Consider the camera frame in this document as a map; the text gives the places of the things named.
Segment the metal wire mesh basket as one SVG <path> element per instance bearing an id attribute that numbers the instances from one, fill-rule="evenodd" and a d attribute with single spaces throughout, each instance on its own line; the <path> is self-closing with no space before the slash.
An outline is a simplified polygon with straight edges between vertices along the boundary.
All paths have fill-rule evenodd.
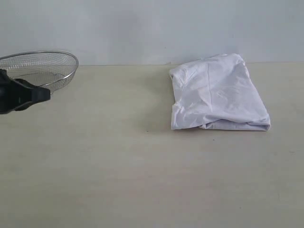
<path id="1" fill-rule="evenodd" d="M 62 89 L 73 79 L 79 66 L 76 56 L 62 51 L 31 51 L 0 58 L 0 67 L 13 79 L 49 89 Z"/>

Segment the white t-shirt red logo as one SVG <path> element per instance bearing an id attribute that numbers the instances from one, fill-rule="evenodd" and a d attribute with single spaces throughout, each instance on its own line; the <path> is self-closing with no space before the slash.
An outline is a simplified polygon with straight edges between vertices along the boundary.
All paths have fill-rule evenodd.
<path id="1" fill-rule="evenodd" d="M 221 54 L 169 71 L 171 129 L 267 131 L 270 116 L 239 54 Z"/>

